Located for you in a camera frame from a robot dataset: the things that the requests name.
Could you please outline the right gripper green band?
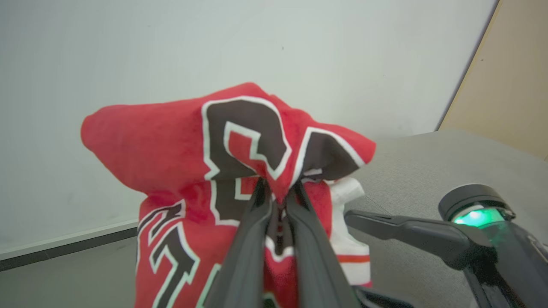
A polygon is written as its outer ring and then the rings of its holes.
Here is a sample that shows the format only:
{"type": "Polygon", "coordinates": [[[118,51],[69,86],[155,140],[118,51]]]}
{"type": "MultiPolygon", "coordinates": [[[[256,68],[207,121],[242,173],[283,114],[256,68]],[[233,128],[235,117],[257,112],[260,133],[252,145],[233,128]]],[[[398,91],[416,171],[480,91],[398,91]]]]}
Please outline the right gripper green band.
{"type": "Polygon", "coordinates": [[[457,187],[441,199],[438,211],[445,222],[359,210],[349,210],[344,219],[360,232],[399,240],[439,257],[452,269],[464,269],[479,308],[547,307],[547,248],[514,223],[515,212],[495,189],[483,184],[457,187]],[[477,260],[475,228],[494,250],[477,260]]]}

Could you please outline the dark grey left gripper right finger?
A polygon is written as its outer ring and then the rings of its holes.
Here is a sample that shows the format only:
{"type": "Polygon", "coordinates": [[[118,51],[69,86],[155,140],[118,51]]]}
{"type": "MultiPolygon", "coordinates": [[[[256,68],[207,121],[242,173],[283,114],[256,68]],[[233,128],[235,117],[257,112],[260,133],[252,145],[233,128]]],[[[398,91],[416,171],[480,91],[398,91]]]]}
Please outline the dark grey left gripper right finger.
{"type": "Polygon", "coordinates": [[[304,184],[286,196],[292,229],[300,308],[360,308],[304,184]]]}

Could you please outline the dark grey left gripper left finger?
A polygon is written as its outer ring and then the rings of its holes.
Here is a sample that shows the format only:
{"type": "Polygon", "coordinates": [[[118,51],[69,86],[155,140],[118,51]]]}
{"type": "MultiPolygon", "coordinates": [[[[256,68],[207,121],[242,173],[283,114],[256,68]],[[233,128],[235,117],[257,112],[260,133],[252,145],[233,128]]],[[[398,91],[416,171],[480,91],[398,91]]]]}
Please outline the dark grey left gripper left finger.
{"type": "Polygon", "coordinates": [[[271,189],[261,178],[208,296],[206,308],[262,308],[265,236],[272,214],[271,189]]]}

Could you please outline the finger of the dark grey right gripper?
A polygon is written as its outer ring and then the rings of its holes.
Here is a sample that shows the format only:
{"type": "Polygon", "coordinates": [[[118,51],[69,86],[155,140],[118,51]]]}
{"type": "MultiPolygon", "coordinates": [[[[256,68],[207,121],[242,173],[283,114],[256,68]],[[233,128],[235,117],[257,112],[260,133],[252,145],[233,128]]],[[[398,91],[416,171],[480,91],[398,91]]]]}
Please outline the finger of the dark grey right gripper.
{"type": "Polygon", "coordinates": [[[354,287],[354,293],[362,308],[414,308],[411,302],[376,289],[354,287]]]}

